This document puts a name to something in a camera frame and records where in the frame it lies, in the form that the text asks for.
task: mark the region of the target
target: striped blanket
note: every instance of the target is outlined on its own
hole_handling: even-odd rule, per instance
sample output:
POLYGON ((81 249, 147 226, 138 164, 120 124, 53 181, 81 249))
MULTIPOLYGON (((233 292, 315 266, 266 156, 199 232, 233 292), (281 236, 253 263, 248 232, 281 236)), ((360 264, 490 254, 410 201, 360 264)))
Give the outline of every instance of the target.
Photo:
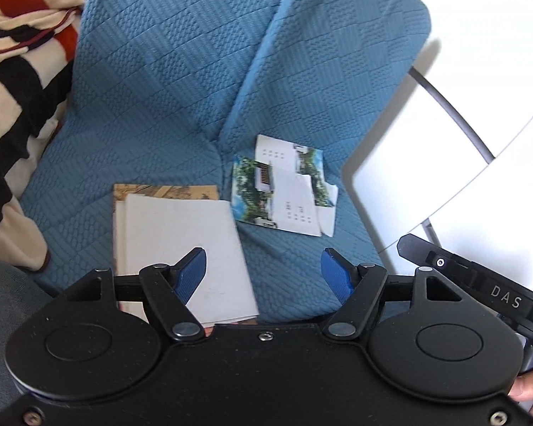
POLYGON ((41 270, 47 246, 18 198, 61 126, 85 0, 0 0, 0 260, 41 270))

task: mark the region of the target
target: picture of trees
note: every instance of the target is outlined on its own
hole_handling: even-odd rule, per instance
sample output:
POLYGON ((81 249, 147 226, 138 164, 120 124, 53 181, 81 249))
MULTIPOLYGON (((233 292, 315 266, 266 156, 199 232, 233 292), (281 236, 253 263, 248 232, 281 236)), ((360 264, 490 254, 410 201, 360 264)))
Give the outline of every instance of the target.
POLYGON ((233 206, 233 211, 236 219, 246 223, 254 223, 257 217, 269 219, 266 207, 270 194, 255 187, 255 169, 259 165, 268 167, 264 163, 239 155, 235 157, 233 164, 233 193, 240 197, 233 206))
POLYGON ((308 149, 306 152, 296 152, 300 161, 300 173, 310 175, 316 205, 319 207, 333 207, 334 204, 330 200, 330 194, 324 183, 322 152, 318 149, 306 149, 308 149))

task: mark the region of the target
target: gray fabric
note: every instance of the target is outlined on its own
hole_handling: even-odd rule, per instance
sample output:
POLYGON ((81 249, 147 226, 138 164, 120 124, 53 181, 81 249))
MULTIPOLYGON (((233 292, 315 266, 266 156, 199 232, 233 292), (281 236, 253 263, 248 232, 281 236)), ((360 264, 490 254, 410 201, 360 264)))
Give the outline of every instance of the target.
POLYGON ((10 334, 51 297, 19 269, 0 262, 0 410, 20 396, 4 363, 10 334))

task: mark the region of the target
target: blue fabric cushion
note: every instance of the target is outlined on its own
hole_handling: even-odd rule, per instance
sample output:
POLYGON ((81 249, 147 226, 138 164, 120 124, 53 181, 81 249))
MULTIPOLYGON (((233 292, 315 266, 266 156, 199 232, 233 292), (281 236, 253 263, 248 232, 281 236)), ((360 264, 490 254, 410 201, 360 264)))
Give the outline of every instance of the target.
POLYGON ((218 185, 228 200, 233 156, 263 133, 322 149, 340 195, 332 239, 239 224, 262 319, 335 310, 323 249, 379 263, 341 166, 429 29, 419 0, 88 0, 66 123, 22 200, 52 254, 38 280, 111 265, 112 184, 218 185))

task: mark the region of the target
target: book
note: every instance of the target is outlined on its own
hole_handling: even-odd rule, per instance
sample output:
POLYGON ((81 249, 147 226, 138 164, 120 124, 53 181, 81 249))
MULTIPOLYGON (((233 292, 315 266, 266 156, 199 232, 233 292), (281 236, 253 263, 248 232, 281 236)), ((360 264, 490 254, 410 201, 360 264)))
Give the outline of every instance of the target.
MULTIPOLYGON (((154 263, 175 264, 192 248, 203 247, 206 275, 187 307, 205 328, 258 315, 230 204, 216 199, 215 186, 115 186, 117 274, 137 274, 154 263)), ((146 320, 142 303, 121 306, 146 320)))

